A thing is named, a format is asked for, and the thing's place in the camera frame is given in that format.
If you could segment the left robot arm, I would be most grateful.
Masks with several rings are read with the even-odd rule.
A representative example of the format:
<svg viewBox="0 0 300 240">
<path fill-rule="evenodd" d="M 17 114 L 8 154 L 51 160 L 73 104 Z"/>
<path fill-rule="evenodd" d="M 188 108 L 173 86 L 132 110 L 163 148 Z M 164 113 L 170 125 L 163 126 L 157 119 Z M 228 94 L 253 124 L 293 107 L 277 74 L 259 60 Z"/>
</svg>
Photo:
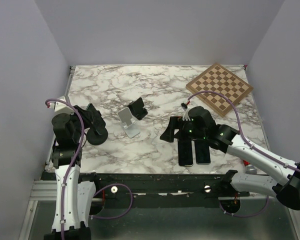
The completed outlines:
<svg viewBox="0 0 300 240">
<path fill-rule="evenodd" d="M 101 113 L 93 104 L 86 109 L 74 106 L 71 110 L 56 114 L 52 120 L 55 144 L 51 160 L 55 168 L 56 200 L 51 233 L 45 240 L 90 240 L 88 226 L 92 198 L 97 197 L 101 185 L 95 173 L 80 176 L 82 158 L 82 136 L 84 130 L 100 134 L 97 127 L 106 126 Z"/>
</svg>

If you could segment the wooden chessboard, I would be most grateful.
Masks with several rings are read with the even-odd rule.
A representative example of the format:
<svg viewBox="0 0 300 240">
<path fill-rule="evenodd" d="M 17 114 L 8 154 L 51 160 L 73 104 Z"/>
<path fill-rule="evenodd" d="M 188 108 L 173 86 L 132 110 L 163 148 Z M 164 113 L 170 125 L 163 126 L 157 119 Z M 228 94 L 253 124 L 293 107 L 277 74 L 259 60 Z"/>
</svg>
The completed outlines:
<svg viewBox="0 0 300 240">
<path fill-rule="evenodd" d="M 237 105 L 253 90 L 251 85 L 218 63 L 208 67 L 185 87 L 192 94 L 203 91 L 197 97 L 221 117 L 225 117 L 233 108 L 218 94 Z"/>
</svg>

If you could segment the silver metal phone stand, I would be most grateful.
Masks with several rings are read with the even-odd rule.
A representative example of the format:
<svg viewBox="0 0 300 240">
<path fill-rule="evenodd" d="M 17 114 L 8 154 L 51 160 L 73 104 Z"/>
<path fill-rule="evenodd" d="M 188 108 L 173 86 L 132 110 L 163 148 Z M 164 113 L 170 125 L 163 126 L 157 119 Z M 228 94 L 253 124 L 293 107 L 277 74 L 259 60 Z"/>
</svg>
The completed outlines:
<svg viewBox="0 0 300 240">
<path fill-rule="evenodd" d="M 136 119 L 128 107 L 123 108 L 117 113 L 120 124 L 126 135 L 132 139 L 140 133 Z"/>
</svg>

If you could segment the black folding phone stand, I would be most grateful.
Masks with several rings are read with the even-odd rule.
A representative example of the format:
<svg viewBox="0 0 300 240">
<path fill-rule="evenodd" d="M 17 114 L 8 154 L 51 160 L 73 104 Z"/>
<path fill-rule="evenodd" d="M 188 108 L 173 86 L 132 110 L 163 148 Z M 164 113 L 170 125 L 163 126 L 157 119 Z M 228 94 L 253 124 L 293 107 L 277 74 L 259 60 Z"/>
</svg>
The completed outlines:
<svg viewBox="0 0 300 240">
<path fill-rule="evenodd" d="M 132 101 L 127 107 L 129 108 L 131 114 L 139 121 L 148 114 L 148 110 L 145 108 L 142 97 Z"/>
</svg>

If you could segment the red cylindrical tool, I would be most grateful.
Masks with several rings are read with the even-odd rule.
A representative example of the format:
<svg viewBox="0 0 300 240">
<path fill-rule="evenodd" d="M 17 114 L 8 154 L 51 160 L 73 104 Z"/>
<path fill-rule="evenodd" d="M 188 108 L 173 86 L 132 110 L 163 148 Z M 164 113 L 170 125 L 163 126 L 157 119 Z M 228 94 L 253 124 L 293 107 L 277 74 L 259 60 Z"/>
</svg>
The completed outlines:
<svg viewBox="0 0 300 240">
<path fill-rule="evenodd" d="M 243 160 L 242 162 L 244 164 L 245 174 L 256 175 L 258 173 L 258 170 L 254 165 L 246 160 Z"/>
</svg>

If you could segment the black round-base phone stand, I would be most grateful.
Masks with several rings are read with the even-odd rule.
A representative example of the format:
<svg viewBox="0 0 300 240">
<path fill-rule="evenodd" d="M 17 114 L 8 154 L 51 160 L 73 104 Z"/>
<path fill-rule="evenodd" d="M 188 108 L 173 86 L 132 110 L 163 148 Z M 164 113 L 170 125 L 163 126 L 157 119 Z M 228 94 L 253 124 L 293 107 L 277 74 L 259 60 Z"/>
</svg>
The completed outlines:
<svg viewBox="0 0 300 240">
<path fill-rule="evenodd" d="M 99 146 L 108 138 L 106 122 L 102 118 L 101 112 L 97 110 L 92 103 L 87 106 L 86 110 L 91 113 L 89 117 L 90 127 L 87 132 L 87 141 L 91 145 Z"/>
</svg>

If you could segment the aluminium frame rail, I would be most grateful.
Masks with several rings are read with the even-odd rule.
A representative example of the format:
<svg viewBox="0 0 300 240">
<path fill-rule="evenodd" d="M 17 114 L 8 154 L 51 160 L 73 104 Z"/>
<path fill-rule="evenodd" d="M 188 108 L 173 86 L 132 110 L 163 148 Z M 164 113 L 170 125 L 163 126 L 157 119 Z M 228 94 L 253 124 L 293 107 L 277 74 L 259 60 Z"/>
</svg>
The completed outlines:
<svg viewBox="0 0 300 240">
<path fill-rule="evenodd" d="M 55 201 L 57 182 L 55 180 L 36 180 L 30 192 L 30 201 Z"/>
</svg>

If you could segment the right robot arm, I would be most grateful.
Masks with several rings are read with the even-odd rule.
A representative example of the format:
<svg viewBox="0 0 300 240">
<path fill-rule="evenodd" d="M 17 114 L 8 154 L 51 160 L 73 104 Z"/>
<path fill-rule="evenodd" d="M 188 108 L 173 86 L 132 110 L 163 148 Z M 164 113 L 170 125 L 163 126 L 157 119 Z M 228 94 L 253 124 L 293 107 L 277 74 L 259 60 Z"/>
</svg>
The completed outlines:
<svg viewBox="0 0 300 240">
<path fill-rule="evenodd" d="M 160 136 L 162 141 L 178 140 L 179 163 L 192 165 L 191 142 L 210 147 L 246 160 L 265 175 L 248 175 L 228 171 L 220 183 L 220 191 L 231 196 L 235 192 L 253 192 L 276 198 L 285 207 L 300 210 L 300 161 L 295 162 L 266 150 L 244 138 L 239 130 L 217 124 L 207 109 L 188 109 L 186 116 L 170 117 Z"/>
</svg>

